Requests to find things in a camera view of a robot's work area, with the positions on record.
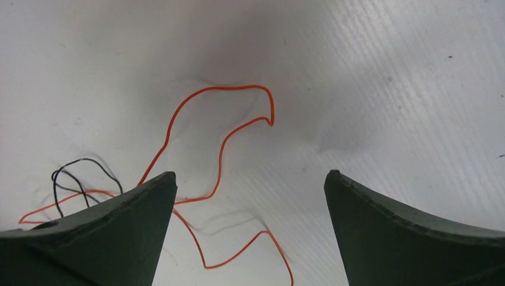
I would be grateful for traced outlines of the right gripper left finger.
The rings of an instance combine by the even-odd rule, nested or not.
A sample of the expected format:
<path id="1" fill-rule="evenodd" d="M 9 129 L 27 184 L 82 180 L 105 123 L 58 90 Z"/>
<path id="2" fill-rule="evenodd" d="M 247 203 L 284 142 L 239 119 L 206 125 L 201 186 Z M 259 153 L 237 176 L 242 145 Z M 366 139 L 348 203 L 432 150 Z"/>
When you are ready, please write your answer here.
<path id="1" fill-rule="evenodd" d="M 1 232 L 2 285 L 151 285 L 177 192 L 164 172 L 29 230 Z"/>

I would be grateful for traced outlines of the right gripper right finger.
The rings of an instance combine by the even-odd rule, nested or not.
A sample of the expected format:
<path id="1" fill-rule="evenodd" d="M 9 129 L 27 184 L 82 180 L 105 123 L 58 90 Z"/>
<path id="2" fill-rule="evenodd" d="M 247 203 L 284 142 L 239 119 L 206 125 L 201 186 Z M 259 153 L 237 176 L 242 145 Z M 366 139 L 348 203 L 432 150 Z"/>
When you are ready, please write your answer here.
<path id="1" fill-rule="evenodd" d="M 338 170 L 324 190 L 350 285 L 504 284 L 504 232 L 423 212 Z"/>

